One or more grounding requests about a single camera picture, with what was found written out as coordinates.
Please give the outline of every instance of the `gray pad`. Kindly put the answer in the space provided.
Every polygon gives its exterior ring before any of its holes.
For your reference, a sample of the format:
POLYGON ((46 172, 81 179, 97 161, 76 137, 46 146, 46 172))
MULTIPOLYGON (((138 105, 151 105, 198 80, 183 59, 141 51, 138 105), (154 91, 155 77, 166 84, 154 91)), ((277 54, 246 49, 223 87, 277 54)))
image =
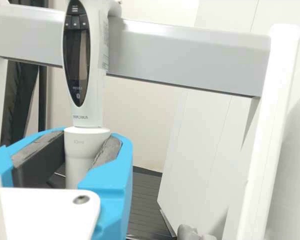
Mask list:
POLYGON ((120 152, 121 146, 122 142, 118 138, 110 136, 103 143, 101 150, 96 155, 91 169, 115 160, 120 152))

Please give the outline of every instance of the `black ribbed surface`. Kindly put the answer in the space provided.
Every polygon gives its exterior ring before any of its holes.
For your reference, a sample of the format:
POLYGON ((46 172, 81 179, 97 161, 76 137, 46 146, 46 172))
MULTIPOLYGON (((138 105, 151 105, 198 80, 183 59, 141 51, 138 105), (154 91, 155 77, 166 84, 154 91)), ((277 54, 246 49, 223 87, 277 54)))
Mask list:
POLYGON ((138 240, 172 240, 157 203, 161 177, 141 172, 134 168, 128 235, 138 240))

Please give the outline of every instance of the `pipette brand logo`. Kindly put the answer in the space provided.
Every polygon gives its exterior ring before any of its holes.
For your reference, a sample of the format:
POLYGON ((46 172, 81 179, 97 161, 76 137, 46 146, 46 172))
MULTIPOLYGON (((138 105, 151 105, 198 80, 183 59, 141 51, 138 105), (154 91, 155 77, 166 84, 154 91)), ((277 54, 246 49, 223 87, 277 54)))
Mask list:
POLYGON ((85 144, 85 141, 74 140, 74 144, 85 144))
POLYGON ((88 119, 88 116, 73 115, 73 118, 74 118, 74 119, 84 119, 84 120, 87 120, 87 119, 88 119))

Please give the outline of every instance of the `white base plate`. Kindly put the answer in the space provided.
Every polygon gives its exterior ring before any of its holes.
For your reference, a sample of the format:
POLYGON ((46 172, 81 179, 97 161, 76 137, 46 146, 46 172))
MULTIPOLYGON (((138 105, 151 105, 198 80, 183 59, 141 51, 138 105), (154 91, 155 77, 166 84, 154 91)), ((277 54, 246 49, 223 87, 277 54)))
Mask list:
POLYGON ((8 240, 90 240, 100 198, 87 190, 0 189, 8 240), (78 196, 89 201, 75 204, 78 196))

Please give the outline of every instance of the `metal screw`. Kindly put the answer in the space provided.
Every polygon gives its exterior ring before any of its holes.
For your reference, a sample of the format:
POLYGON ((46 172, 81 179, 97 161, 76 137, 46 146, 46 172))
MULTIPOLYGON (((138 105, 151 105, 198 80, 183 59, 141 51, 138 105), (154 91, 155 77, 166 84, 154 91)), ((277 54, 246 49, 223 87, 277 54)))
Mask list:
POLYGON ((73 203, 74 204, 85 204, 90 200, 90 197, 86 196, 86 195, 81 195, 81 196, 77 196, 74 200, 73 203))

